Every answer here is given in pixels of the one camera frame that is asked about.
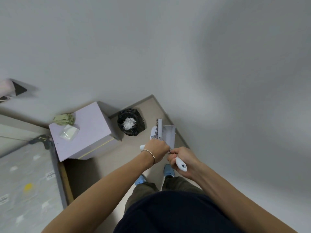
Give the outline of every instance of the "dark blue shirt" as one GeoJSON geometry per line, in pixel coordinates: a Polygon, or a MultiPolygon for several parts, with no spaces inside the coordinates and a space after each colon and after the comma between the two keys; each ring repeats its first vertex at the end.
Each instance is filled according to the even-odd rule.
{"type": "Polygon", "coordinates": [[[241,233],[212,202],[202,194],[161,191],[133,204],[114,233],[241,233]]]}

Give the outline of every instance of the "green pants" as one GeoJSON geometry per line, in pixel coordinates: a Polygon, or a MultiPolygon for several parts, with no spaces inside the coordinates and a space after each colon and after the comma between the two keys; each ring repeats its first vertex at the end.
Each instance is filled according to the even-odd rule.
{"type": "MultiPolygon", "coordinates": [[[[190,182],[186,181],[184,178],[178,176],[178,177],[171,177],[168,176],[165,178],[162,190],[182,190],[182,191],[188,191],[188,192],[194,192],[198,194],[205,194],[203,190],[200,188],[192,185],[190,182]]],[[[158,188],[154,183],[145,182],[142,184],[138,184],[134,190],[133,194],[128,198],[126,204],[125,204],[125,211],[135,202],[138,200],[150,195],[154,194],[155,192],[158,192],[158,188]]]]}

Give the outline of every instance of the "hand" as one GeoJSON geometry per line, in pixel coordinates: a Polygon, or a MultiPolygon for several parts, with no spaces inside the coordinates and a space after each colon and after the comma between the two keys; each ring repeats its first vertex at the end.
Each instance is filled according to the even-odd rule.
{"type": "Polygon", "coordinates": [[[155,157],[155,163],[158,163],[169,152],[169,145],[167,145],[165,143],[165,141],[160,141],[158,139],[151,139],[145,145],[144,149],[150,150],[150,152],[153,153],[153,155],[155,157]]]}
{"type": "Polygon", "coordinates": [[[171,150],[171,154],[167,157],[170,165],[182,176],[195,181],[197,176],[197,170],[200,166],[201,161],[195,156],[195,154],[188,148],[179,147],[171,150]],[[182,161],[187,165],[187,172],[181,171],[176,165],[176,157],[181,158],[182,161]]]}

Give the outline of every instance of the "person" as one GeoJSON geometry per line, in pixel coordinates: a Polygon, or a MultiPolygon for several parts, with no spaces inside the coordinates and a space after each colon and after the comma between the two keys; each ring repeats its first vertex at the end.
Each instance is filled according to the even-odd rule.
{"type": "Polygon", "coordinates": [[[224,178],[185,147],[171,150],[170,165],[182,176],[195,181],[202,189],[165,166],[163,191],[146,182],[144,171],[158,163],[169,146],[150,140],[138,156],[92,185],[53,219],[42,233],[93,232],[111,214],[135,182],[123,218],[115,227],[121,232],[296,232],[275,216],[244,196],[224,178]],[[181,171],[175,161],[187,165],[181,171]]]}

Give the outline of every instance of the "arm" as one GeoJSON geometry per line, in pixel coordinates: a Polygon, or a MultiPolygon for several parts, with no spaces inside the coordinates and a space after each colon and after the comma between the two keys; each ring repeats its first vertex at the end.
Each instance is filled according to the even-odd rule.
{"type": "MultiPolygon", "coordinates": [[[[150,140],[150,150],[156,162],[169,152],[164,141],[150,140]]],[[[115,209],[137,178],[153,165],[152,155],[143,151],[133,160],[92,185],[52,220],[42,233],[93,232],[115,209]]]]}
{"type": "Polygon", "coordinates": [[[171,153],[168,160],[173,168],[184,177],[195,181],[241,230],[246,233],[297,233],[200,162],[191,150],[180,147],[171,153]],[[175,164],[176,154],[187,165],[187,172],[181,171],[175,164]]]}

